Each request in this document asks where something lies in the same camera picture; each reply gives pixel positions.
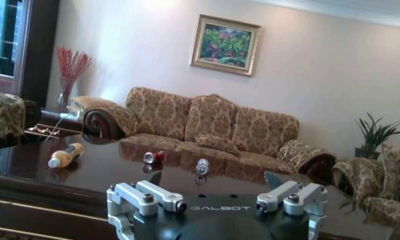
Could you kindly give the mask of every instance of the beige wall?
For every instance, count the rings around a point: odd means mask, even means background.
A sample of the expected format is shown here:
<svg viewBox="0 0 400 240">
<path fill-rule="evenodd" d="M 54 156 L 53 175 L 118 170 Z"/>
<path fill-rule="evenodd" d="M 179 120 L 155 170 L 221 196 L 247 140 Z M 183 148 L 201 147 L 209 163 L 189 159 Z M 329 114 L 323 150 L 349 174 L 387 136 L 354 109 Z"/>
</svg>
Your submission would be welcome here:
<svg viewBox="0 0 400 240">
<path fill-rule="evenodd" d="M 253 78 L 190 66 L 199 15 L 263 26 Z M 218 93 L 297 116 L 301 139 L 345 158 L 362 144 L 355 118 L 400 120 L 400 29 L 247 0 L 63 0 L 57 45 L 94 64 L 75 95 L 125 104 L 134 86 Z M 59 94 L 54 60 L 49 106 Z M 400 147 L 400 136 L 390 142 Z"/>
</svg>

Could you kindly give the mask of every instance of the side table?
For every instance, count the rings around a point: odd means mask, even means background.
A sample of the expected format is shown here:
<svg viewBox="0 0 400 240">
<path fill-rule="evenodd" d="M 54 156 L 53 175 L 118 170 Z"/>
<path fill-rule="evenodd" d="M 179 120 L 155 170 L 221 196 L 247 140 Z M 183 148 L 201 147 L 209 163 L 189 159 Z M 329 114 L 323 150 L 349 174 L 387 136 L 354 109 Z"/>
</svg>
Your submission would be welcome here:
<svg viewBox="0 0 400 240">
<path fill-rule="evenodd" d="M 31 127 L 26 130 L 26 136 L 30 142 L 34 141 L 41 142 L 46 140 L 49 137 L 54 139 L 59 139 L 83 133 L 85 130 L 83 119 L 74 120 L 74 119 L 65 118 L 62 120 L 62 113 L 63 112 L 59 108 L 42 109 L 42 119 L 39 123 L 37 124 L 35 127 Z"/>
</svg>

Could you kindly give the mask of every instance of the sofa armrest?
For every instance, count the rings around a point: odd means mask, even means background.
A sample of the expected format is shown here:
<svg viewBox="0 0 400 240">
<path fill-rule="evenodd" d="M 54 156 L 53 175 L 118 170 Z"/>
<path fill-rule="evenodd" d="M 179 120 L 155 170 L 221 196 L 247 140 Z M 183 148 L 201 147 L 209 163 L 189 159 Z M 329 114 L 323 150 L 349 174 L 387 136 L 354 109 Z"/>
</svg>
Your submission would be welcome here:
<svg viewBox="0 0 400 240">
<path fill-rule="evenodd" d="M 298 140 L 289 141 L 279 150 L 278 160 L 298 173 L 307 174 L 313 179 L 333 182 L 333 166 L 337 155 L 325 148 L 306 145 Z"/>
<path fill-rule="evenodd" d="M 367 197 L 377 197 L 383 190 L 383 164 L 363 157 L 339 161 L 333 167 L 334 185 L 353 192 L 353 200 L 362 204 Z"/>
<path fill-rule="evenodd" d="M 91 109 L 85 115 L 85 125 L 90 134 L 119 140 L 137 135 L 139 121 L 135 113 L 118 106 Z"/>
</svg>

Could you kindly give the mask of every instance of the framed painting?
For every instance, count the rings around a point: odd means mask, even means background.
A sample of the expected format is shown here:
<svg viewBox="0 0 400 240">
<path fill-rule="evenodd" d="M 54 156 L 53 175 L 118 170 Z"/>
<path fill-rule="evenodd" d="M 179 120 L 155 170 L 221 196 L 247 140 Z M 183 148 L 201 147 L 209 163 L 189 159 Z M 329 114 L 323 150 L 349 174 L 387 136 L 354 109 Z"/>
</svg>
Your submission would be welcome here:
<svg viewBox="0 0 400 240">
<path fill-rule="evenodd" d="M 251 77 L 262 27 L 201 15 L 191 65 Z"/>
</svg>

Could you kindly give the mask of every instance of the red branch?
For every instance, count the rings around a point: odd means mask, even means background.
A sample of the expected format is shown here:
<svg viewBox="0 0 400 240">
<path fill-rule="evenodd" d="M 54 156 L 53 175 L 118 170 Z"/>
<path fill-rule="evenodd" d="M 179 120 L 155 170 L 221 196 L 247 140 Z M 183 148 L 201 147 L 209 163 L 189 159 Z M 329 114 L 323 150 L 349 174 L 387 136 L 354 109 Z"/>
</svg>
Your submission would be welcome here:
<svg viewBox="0 0 400 240">
<path fill-rule="evenodd" d="M 74 55 L 74 51 L 65 46 L 58 48 L 57 56 L 62 76 L 61 90 L 70 94 L 77 80 L 93 64 L 93 57 L 83 51 Z"/>
</svg>

